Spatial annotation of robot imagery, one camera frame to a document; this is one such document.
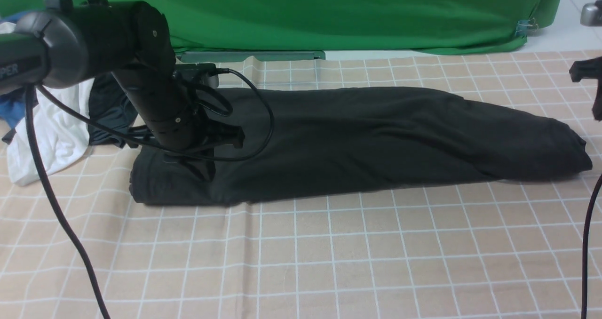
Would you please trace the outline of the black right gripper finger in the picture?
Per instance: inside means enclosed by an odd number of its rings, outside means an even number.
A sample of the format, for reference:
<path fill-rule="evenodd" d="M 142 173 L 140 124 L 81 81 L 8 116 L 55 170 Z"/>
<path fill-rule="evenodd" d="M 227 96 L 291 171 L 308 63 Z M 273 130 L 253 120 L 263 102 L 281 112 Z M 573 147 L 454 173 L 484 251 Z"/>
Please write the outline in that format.
<path fill-rule="evenodd" d="M 569 75 L 573 83 L 583 79 L 597 80 L 592 113 L 595 121 L 602 121 L 602 57 L 575 61 L 569 69 Z"/>

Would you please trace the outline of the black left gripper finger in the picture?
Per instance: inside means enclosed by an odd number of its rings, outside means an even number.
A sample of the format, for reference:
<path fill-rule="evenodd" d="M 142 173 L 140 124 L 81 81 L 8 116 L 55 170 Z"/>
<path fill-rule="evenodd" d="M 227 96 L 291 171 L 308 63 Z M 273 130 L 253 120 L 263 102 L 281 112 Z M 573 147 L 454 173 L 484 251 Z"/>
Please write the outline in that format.
<path fill-rule="evenodd" d="M 210 183 L 214 180 L 216 166 L 213 161 L 204 159 L 181 158 L 181 165 L 185 167 L 194 177 L 203 182 Z"/>

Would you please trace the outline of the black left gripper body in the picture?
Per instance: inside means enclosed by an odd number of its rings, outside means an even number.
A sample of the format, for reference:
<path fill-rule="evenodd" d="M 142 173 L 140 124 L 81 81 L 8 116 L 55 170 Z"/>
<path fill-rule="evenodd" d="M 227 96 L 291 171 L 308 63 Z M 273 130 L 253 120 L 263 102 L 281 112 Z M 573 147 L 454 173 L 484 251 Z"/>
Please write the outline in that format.
<path fill-rule="evenodd" d="M 163 135 L 163 148 L 170 156 L 185 160 L 236 162 L 244 158 L 215 156 L 214 149 L 222 145 L 241 148 L 244 140 L 241 126 L 207 118 L 176 124 L 173 130 Z"/>

